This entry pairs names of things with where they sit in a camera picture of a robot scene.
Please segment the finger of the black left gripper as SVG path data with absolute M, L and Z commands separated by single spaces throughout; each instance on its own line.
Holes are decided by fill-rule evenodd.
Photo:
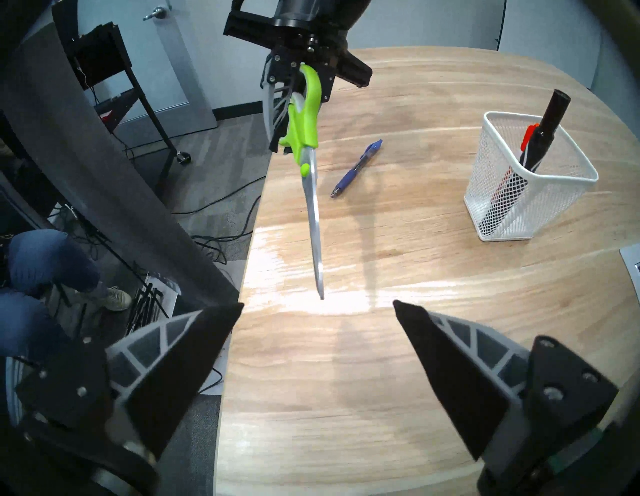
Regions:
M 321 101 L 329 101 L 335 82 L 335 68 L 331 60 L 306 60 L 319 78 L 321 85 Z
M 286 135 L 288 105 L 293 92 L 302 91 L 300 61 L 292 50 L 272 50 L 262 71 L 262 111 L 269 150 L 278 152 L 279 140 Z

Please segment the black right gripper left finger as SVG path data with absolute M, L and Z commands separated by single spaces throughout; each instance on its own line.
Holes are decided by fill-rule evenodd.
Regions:
M 105 347 L 77 339 L 16 387 L 28 440 L 71 453 L 140 447 L 155 458 L 209 376 L 244 308 L 231 303 L 149 324 Z

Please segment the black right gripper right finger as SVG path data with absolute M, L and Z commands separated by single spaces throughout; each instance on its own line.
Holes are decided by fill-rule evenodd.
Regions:
M 395 316 L 469 453 L 538 462 L 602 420 L 618 387 L 550 335 L 531 349 L 496 329 L 393 301 Z

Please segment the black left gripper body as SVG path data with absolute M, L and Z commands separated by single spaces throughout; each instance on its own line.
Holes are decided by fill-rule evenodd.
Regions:
M 371 1 L 279 1 L 272 17 L 243 11 L 243 3 L 232 1 L 224 35 L 269 53 L 292 50 L 300 65 L 331 60 L 336 78 L 358 88 L 369 85 L 373 70 L 350 53 L 346 38 Z

